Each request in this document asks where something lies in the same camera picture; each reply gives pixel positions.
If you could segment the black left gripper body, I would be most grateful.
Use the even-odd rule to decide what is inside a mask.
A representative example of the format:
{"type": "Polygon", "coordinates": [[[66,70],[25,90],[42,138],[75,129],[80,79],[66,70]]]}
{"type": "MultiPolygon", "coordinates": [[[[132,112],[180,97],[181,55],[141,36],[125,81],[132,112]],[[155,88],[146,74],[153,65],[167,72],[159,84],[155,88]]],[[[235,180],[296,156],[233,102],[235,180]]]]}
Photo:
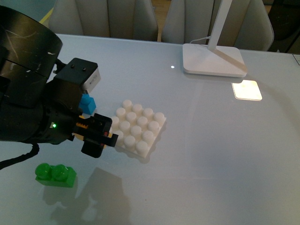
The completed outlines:
{"type": "Polygon", "coordinates": [[[42,95],[44,115],[35,134],[35,143],[61,143],[71,138],[82,114],[79,108],[82,95],[77,85],[58,78],[46,84],[42,95]]]}

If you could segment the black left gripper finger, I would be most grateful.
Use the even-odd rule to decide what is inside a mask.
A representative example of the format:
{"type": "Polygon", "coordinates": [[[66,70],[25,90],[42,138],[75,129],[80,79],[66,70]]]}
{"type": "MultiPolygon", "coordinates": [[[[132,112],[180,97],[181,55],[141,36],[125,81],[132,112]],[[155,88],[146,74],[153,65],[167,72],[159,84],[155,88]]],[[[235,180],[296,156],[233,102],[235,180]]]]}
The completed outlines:
{"type": "Polygon", "coordinates": [[[76,134],[87,136],[88,132],[95,132],[97,135],[108,136],[111,125],[111,118],[97,113],[89,118],[79,116],[76,122],[76,134]]]}
{"type": "Polygon", "coordinates": [[[84,144],[82,146],[81,152],[90,157],[99,158],[103,152],[104,146],[107,145],[110,147],[114,147],[116,145],[117,139],[117,134],[112,134],[111,137],[103,135],[97,136],[94,140],[88,137],[84,137],[84,144]]]}

